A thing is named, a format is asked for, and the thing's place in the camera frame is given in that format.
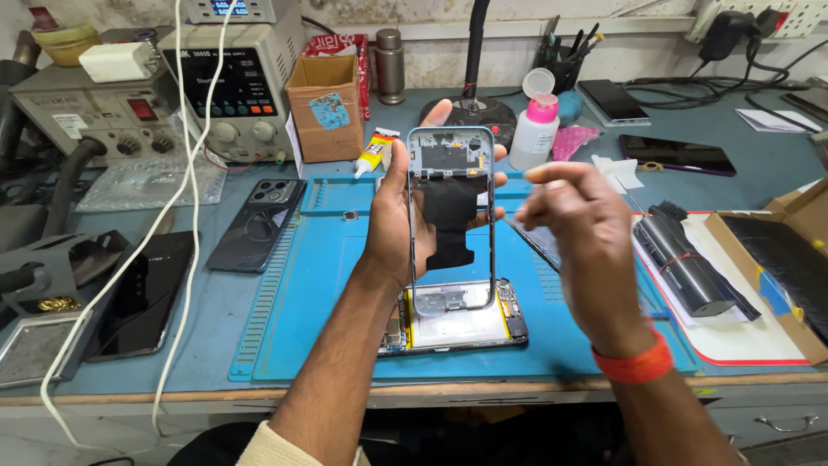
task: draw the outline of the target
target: orange wristband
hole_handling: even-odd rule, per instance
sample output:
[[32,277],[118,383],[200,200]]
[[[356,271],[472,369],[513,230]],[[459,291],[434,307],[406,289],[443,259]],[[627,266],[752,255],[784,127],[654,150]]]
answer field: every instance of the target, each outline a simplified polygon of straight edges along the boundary
[[672,368],[672,355],[663,335],[650,328],[656,345],[638,356],[624,359],[603,357],[592,348],[592,356],[598,368],[611,381],[622,383],[646,383],[664,377]]

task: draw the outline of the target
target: pink bubble wrap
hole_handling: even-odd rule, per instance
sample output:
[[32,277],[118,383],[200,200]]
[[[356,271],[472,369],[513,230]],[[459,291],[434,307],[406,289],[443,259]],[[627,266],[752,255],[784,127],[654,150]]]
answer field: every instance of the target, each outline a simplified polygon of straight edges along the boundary
[[558,129],[555,142],[552,143],[552,160],[567,162],[581,144],[598,138],[599,129],[570,126]]

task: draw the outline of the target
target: wall socket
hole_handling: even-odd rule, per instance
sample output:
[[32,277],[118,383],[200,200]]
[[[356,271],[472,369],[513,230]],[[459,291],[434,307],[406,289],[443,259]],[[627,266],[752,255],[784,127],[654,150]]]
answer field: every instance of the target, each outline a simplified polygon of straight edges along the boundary
[[710,24],[713,23],[720,12],[728,10],[743,13],[750,12],[754,16],[758,16],[766,8],[788,13],[788,17],[782,26],[769,38],[763,40],[767,43],[800,41],[811,34],[822,19],[828,20],[828,2],[700,0],[696,6],[698,12],[696,22],[685,34],[685,38],[690,42],[701,43],[710,28]]

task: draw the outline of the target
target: knob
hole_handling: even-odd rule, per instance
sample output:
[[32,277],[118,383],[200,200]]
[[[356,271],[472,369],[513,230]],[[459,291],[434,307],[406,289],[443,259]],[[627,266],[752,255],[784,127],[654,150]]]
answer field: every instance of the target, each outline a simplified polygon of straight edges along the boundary
[[219,138],[219,141],[223,143],[232,143],[236,140],[236,136],[238,135],[238,130],[232,124],[226,123],[219,123],[215,125],[215,129],[213,129],[216,137]]
[[135,155],[141,150],[141,144],[133,138],[122,136],[115,148],[123,155]]
[[167,153],[171,151],[176,145],[172,142],[172,139],[164,137],[164,136],[157,136],[155,139],[152,140],[152,150],[156,151],[157,153]]
[[253,137],[263,143],[273,139],[275,133],[276,129],[273,128],[273,125],[266,121],[259,121],[253,125]]

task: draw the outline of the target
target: red box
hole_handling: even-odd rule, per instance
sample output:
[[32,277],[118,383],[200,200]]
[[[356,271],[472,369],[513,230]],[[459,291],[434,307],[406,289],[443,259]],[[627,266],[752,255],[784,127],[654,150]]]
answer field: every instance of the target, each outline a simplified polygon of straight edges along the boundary
[[371,119],[371,70],[368,64],[367,34],[329,34],[313,36],[301,56],[318,56],[320,52],[330,55],[350,45],[357,46],[357,74],[359,75],[359,111],[364,119]]

